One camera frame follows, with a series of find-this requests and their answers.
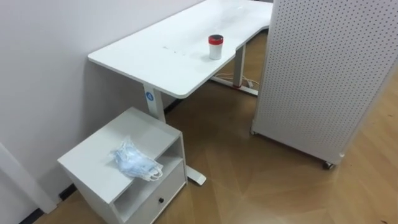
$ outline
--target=caster wheel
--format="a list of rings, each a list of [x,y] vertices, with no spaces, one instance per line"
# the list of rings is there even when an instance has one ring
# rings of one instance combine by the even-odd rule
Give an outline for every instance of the caster wheel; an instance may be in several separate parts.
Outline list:
[[[252,128],[250,128],[250,134],[251,134],[251,135],[256,135],[256,134],[257,134],[257,132],[253,131],[253,129],[252,129]]]
[[[322,168],[324,170],[331,170],[335,165],[331,164],[330,162],[324,162],[322,165]]]

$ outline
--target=white pegboard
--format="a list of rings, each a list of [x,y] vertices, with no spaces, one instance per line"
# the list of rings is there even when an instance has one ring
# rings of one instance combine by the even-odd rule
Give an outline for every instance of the white pegboard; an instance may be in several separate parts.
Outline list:
[[[338,164],[398,56],[398,0],[280,0],[252,130]]]

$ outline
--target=mask ear loop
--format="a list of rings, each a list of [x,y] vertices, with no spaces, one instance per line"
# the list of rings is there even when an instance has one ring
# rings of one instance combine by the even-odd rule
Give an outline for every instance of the mask ear loop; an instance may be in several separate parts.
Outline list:
[[[155,167],[155,170],[157,171],[157,174],[154,174],[150,177],[150,181],[156,181],[159,180],[163,176],[163,172],[159,167]]]

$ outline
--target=desk top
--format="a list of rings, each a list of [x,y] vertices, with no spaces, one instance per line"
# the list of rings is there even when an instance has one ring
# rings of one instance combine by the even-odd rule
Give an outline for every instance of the desk top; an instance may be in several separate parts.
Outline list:
[[[272,3],[206,0],[89,54],[98,65],[176,98],[186,98],[271,22]],[[208,36],[224,36],[220,60]]]

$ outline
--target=face mask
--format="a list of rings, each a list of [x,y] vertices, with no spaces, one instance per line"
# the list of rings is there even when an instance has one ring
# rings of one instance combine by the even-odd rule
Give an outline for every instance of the face mask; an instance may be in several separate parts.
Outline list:
[[[124,140],[112,154],[124,175],[139,177],[146,181],[158,180],[163,175],[163,165],[143,154],[130,139]]]

